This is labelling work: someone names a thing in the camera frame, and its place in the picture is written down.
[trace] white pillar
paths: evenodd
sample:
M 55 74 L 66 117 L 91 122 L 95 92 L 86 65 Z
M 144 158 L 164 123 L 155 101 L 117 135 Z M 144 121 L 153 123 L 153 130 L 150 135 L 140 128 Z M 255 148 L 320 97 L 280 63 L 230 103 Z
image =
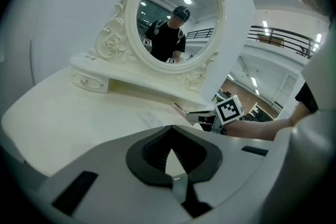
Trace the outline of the white pillar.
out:
M 280 114 L 278 115 L 277 120 L 287 119 L 288 117 L 290 117 L 292 115 L 294 109 L 298 105 L 298 101 L 296 101 L 295 96 L 301 90 L 303 85 L 304 85 L 304 78 L 300 74 L 296 83 L 295 83 L 295 85 L 294 85 L 292 93 L 290 94 L 284 108 L 281 110 Z

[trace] black rectangular slot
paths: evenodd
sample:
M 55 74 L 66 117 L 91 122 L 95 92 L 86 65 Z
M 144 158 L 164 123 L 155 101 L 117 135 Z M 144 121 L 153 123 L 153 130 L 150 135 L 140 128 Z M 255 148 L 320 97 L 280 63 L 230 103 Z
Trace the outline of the black rectangular slot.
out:
M 257 154 L 257 155 L 261 155 L 261 156 L 266 156 L 268 150 L 263 150 L 261 148 L 256 148 L 256 147 L 252 147 L 252 146 L 244 146 L 242 149 L 242 151 L 246 151 L 246 152 L 250 152 L 253 154 Z
M 53 202 L 53 206 L 68 216 L 71 216 L 97 176 L 98 174 L 93 172 L 82 172 Z

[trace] white marker cube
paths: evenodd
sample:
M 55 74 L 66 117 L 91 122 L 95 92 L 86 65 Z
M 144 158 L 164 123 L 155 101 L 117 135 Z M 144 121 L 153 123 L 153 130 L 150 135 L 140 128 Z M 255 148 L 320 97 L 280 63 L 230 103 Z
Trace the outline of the white marker cube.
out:
M 236 95 L 217 103 L 215 109 L 222 125 L 244 115 L 244 108 Z

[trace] mirror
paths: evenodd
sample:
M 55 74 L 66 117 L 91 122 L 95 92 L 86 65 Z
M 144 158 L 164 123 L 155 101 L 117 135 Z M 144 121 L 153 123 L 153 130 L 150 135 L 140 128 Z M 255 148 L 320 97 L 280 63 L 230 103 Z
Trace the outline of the mirror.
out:
M 141 0 L 139 37 L 157 60 L 182 63 L 211 42 L 218 13 L 217 0 Z

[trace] black metal railing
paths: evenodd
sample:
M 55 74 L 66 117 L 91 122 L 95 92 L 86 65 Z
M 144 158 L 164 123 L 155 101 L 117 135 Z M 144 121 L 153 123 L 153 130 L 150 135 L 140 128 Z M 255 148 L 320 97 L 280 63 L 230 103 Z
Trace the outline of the black metal railing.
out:
M 189 38 L 208 38 L 212 35 L 214 28 L 202 29 L 197 31 L 189 32 L 186 39 Z
M 213 31 L 213 28 L 192 31 L 187 34 L 186 39 L 209 38 L 211 37 Z M 289 48 L 296 51 L 297 54 L 307 57 L 308 59 L 310 59 L 314 53 L 314 45 L 320 44 L 316 40 L 298 33 L 279 28 L 263 27 L 257 25 L 251 26 L 247 38 L 275 45 L 281 48 Z

